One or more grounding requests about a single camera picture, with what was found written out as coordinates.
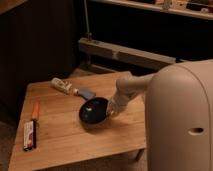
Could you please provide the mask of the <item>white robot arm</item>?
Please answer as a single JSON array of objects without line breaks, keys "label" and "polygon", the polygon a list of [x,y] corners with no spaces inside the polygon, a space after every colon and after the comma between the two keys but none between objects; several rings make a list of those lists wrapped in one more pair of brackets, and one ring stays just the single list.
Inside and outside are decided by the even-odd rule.
[{"label": "white robot arm", "polygon": [[148,171],[213,171],[213,59],[121,77],[107,114],[145,95]]}]

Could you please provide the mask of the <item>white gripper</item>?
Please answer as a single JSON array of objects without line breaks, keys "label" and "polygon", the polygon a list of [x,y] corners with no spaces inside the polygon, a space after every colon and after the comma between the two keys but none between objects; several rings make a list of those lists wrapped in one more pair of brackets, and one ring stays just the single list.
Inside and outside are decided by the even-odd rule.
[{"label": "white gripper", "polygon": [[110,117],[118,116],[126,109],[129,101],[130,98],[127,94],[117,90],[108,101],[106,115]]}]

